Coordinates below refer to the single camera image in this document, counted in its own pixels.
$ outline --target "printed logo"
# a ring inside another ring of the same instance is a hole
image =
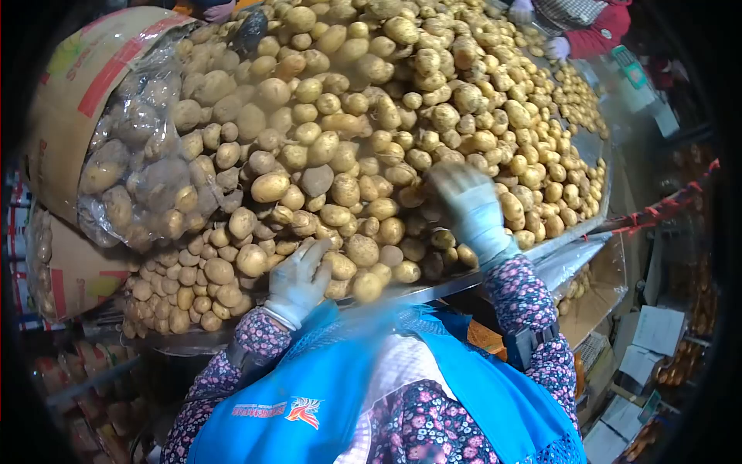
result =
[[[277,405],[235,405],[232,408],[232,416],[259,417],[266,419],[268,417],[280,416],[286,412],[286,402]]]
[[[303,420],[314,427],[315,430],[319,430],[320,421],[315,417],[315,413],[320,410],[320,403],[324,400],[302,398],[301,396],[292,396],[292,398],[295,398],[295,400],[291,403],[291,410],[286,419]]]

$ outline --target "red logo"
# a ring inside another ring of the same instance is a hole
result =
[[[291,403],[291,410],[286,419],[303,420],[314,427],[315,430],[319,430],[320,421],[315,417],[315,413],[320,410],[320,403],[324,400],[302,398],[301,396],[292,396],[292,398],[295,398],[295,400]]]

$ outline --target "woman in red jacket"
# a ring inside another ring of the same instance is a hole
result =
[[[536,22],[553,36],[549,59],[590,58],[621,43],[631,19],[631,0],[515,0],[508,16],[516,24]]]

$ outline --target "floral sleeve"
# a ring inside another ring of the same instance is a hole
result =
[[[265,359],[277,358],[291,343],[289,333],[279,328],[261,308],[256,308],[242,317],[235,329],[234,339],[246,350]],[[214,355],[206,368],[196,376],[186,399],[218,396],[220,393],[228,396],[234,392],[242,374],[242,370],[231,364],[226,351],[222,350]],[[168,433],[168,439],[160,455],[161,463],[186,462],[191,443],[222,399],[223,397],[198,399],[183,406]]]
[[[557,310],[544,283],[533,273],[533,265],[524,255],[515,255],[486,273],[485,289],[494,301],[500,327],[508,332],[523,326],[544,330],[557,319]],[[541,384],[564,408],[578,429],[574,388],[574,355],[564,335],[536,347],[531,368],[525,372]]]

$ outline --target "paper sheet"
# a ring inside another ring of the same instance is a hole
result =
[[[642,428],[642,423],[639,420],[641,412],[642,408],[626,398],[616,395],[603,412],[600,420],[610,425],[621,437],[631,442]]]
[[[599,420],[582,440],[585,456],[591,464],[611,464],[628,444],[616,432]]]
[[[683,333],[685,316],[680,311],[642,306],[637,331],[631,343],[655,353],[673,356]]]
[[[654,370],[654,365],[661,359],[662,356],[659,354],[652,353],[635,344],[630,344],[626,348],[626,353],[623,355],[623,360],[618,370],[627,373],[639,382],[640,385],[646,385]]]

